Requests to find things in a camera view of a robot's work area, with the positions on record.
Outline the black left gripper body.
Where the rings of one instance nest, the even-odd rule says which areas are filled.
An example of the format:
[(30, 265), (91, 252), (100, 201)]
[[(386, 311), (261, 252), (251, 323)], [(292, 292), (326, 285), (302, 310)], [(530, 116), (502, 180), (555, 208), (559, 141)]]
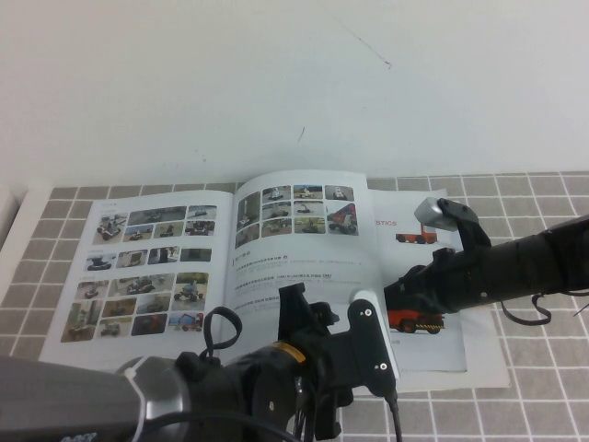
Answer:
[(337, 383), (335, 359), (328, 351), (329, 336), (299, 332), (273, 343), (297, 363), (295, 372), (309, 380), (318, 396), (352, 396), (352, 387)]

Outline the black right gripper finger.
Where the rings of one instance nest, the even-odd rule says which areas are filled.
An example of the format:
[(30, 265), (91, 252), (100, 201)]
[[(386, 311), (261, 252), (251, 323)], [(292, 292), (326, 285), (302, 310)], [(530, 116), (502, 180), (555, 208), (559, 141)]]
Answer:
[(411, 286), (397, 281), (384, 288), (386, 310), (388, 314), (400, 311), (414, 311), (426, 314), (437, 314), (438, 309), (426, 301), (421, 295), (410, 291)]
[(399, 278), (398, 284), (401, 289), (428, 289), (431, 285), (433, 264), (415, 265), (408, 272)]

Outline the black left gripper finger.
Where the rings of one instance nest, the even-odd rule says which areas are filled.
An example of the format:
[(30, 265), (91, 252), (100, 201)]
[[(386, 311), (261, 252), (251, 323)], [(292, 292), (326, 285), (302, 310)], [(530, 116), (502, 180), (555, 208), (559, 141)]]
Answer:
[(314, 340), (330, 339), (333, 334), (329, 328), (339, 322), (340, 317), (324, 301), (312, 303), (309, 307), (313, 316), (311, 336)]
[(281, 342), (295, 345), (309, 344), (310, 309), (304, 297), (305, 291), (303, 283), (279, 289), (278, 340)]

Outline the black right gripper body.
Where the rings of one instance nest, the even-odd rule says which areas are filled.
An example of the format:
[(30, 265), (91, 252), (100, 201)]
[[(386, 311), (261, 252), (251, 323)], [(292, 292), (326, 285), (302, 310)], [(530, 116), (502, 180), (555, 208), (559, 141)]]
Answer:
[(443, 248), (433, 253), (429, 266), (429, 298), (443, 313), (456, 313), (505, 300), (501, 292), (502, 245), (456, 252)]

